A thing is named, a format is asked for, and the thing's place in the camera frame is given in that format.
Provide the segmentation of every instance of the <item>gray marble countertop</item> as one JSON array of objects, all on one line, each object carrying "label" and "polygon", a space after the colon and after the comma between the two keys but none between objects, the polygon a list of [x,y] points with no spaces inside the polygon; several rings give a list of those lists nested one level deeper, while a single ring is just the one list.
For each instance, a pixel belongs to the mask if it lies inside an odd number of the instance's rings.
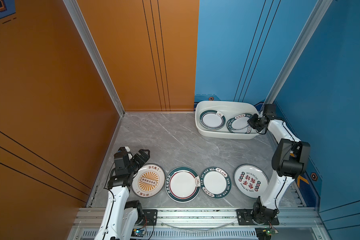
[{"label": "gray marble countertop", "polygon": [[[257,166],[268,179],[272,175],[273,150],[268,137],[258,135],[251,140],[221,139],[201,136],[195,126],[194,113],[127,113],[125,114],[112,153],[121,146],[129,146],[133,154],[139,149],[149,149],[147,163],[161,166],[166,175],[176,167],[187,166],[199,175],[207,167],[220,167],[231,179],[237,167],[243,164]],[[102,189],[108,181],[113,164],[113,154],[108,159],[105,171],[91,207],[105,207],[107,190]],[[293,185],[281,199],[280,206],[295,207],[296,194]],[[133,191],[130,200],[140,200],[143,207],[252,207],[255,199],[243,195],[232,183],[231,192],[222,199],[213,199],[202,190],[190,202],[172,200],[163,188],[149,198],[138,197]]]}]

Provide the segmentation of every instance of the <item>orange arrow marking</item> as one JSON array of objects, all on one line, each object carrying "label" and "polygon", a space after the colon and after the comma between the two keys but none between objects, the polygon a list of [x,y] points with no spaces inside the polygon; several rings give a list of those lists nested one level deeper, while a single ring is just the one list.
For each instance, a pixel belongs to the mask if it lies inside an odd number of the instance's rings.
[{"label": "orange arrow marking", "polygon": [[303,178],[302,176],[298,176],[298,188],[300,188],[300,180],[303,180],[304,182],[306,182],[307,184],[309,184],[308,180]]}]

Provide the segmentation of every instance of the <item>plastic tub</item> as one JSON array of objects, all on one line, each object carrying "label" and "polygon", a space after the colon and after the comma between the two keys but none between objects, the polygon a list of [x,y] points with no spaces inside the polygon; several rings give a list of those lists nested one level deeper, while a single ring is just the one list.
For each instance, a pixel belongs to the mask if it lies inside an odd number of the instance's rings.
[{"label": "plastic tub", "polygon": [[[209,130],[203,127],[200,123],[200,114],[206,110],[214,109],[225,116],[225,124],[219,130]],[[254,129],[250,133],[231,133],[228,131],[226,123],[229,119],[236,117],[242,113],[255,114],[257,109],[249,103],[238,103],[228,101],[202,101],[196,106],[195,111],[195,123],[199,133],[206,137],[219,137],[219,138],[231,138],[231,139],[252,139],[259,135]]]}]

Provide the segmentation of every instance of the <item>plate center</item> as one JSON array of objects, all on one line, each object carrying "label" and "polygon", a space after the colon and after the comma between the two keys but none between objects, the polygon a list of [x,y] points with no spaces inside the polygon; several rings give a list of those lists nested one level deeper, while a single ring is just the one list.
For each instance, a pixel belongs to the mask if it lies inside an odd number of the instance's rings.
[{"label": "plate center", "polygon": [[209,127],[219,127],[223,123],[223,119],[215,113],[207,113],[203,116],[203,122]]},{"label": "plate center", "polygon": [[176,197],[187,198],[195,191],[195,177],[190,172],[177,172],[172,176],[169,188]]},{"label": "plate center", "polygon": [[225,177],[216,171],[207,172],[204,176],[205,188],[213,194],[221,194],[227,187]]},{"label": "plate center", "polygon": [[232,127],[234,129],[242,129],[246,126],[248,126],[248,117],[242,117],[239,119],[236,119],[234,122],[232,122]]}]

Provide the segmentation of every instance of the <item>plate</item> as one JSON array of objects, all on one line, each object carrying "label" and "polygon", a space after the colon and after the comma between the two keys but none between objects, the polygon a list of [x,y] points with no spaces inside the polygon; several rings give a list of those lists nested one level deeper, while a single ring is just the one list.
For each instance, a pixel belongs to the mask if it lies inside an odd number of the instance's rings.
[{"label": "plate", "polygon": [[132,190],[139,197],[152,197],[164,186],[165,174],[156,164],[142,166],[132,182]]},{"label": "plate", "polygon": [[200,114],[200,123],[209,130],[218,130],[225,124],[225,116],[216,110],[210,109]]},{"label": "plate", "polygon": [[229,194],[232,183],[224,170],[218,167],[209,167],[200,176],[200,186],[208,196],[221,199]]},{"label": "plate", "polygon": [[235,184],[242,194],[256,199],[267,188],[268,178],[257,167],[242,165],[235,171]]},{"label": "plate", "polygon": [[189,202],[200,191],[200,178],[189,167],[177,167],[168,174],[165,189],[176,202]]},{"label": "plate", "polygon": [[242,113],[227,122],[228,131],[232,133],[251,133],[252,128],[248,124],[248,120],[252,117],[250,113]]}]

